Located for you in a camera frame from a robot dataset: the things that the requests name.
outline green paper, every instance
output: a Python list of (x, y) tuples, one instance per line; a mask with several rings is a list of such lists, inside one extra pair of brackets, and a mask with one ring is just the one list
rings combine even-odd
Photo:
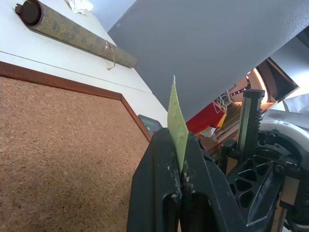
[(175, 76), (169, 99), (168, 129), (175, 144), (178, 167), (181, 173), (189, 131), (178, 102)]

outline cork board frame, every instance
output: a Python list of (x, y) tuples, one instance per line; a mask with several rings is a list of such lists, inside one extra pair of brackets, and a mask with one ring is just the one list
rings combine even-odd
[(0, 76), (19, 81), (35, 83), (43, 86), (55, 87), (78, 93), (90, 94), (98, 97), (119, 100), (122, 102), (126, 110), (132, 116), (133, 120), (135, 121), (135, 123), (137, 124), (143, 135), (146, 137), (146, 139), (148, 141), (151, 140), (150, 133), (147, 131), (142, 121), (134, 113), (133, 109), (131, 108), (131, 106), (121, 93), (98, 88), (95, 86), (86, 85), (80, 82), (64, 79), (58, 76), (38, 72), (35, 70), (5, 63), (2, 61), (0, 61)]

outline white paper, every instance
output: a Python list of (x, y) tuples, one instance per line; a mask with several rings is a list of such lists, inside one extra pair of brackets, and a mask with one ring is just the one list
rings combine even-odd
[(89, 0), (65, 0), (74, 13), (85, 14), (85, 10), (92, 11), (93, 4)]
[(309, 115), (309, 94), (284, 99), (285, 111)]
[(204, 137), (211, 138), (213, 133), (215, 132), (215, 130), (216, 130), (216, 128), (214, 128), (214, 127), (207, 127), (205, 130), (200, 132), (200, 134), (203, 135)]

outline wooden frame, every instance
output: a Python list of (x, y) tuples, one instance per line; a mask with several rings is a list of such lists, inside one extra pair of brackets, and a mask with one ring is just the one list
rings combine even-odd
[(287, 80), (288, 82), (290, 82), (290, 84), (293, 85), (293, 88), (294, 88), (291, 92), (287, 93), (286, 95), (282, 96), (280, 99), (276, 100), (276, 102), (275, 102), (275, 104), (274, 104), (274, 105), (276, 105), (276, 104), (278, 104), (279, 102), (281, 102), (282, 100), (286, 99), (286, 97), (288, 97), (289, 95), (291, 95), (292, 93), (294, 93), (297, 89), (299, 89), (299, 86), (295, 83), (295, 81), (293, 81), (293, 80), (290, 78), (290, 76), (289, 76), (288, 74), (286, 74), (285, 71), (282, 70), (282, 68), (279, 67), (278, 64), (276, 64), (276, 62), (274, 62), (274, 61), (272, 60), (272, 58), (268, 57), (268, 58), (266, 59), (266, 61), (267, 61), (268, 63), (270, 63), (270, 65), (271, 65), (272, 67), (274, 67), (274, 68), (280, 73), (280, 75), (283, 76), (283, 78), (284, 78), (285, 80)]
[(94, 95), (98, 97), (110, 98), (114, 100), (119, 100), (122, 102), (126, 110), (132, 116), (133, 120), (144, 134), (146, 139), (150, 141), (151, 136), (148, 130), (145, 128), (143, 122), (137, 117), (133, 109), (126, 101), (121, 93), (116, 93), (106, 89), (86, 85), (80, 82), (64, 79), (58, 76), (53, 76), (43, 72), (38, 72), (35, 70), (23, 68), (13, 64), (5, 63), (0, 61), (0, 76), (11, 78), (19, 81), (26, 81), (30, 83), (35, 83), (43, 86), (50, 86), (65, 90), (70, 90), (78, 93), (85, 93), (89, 95)]

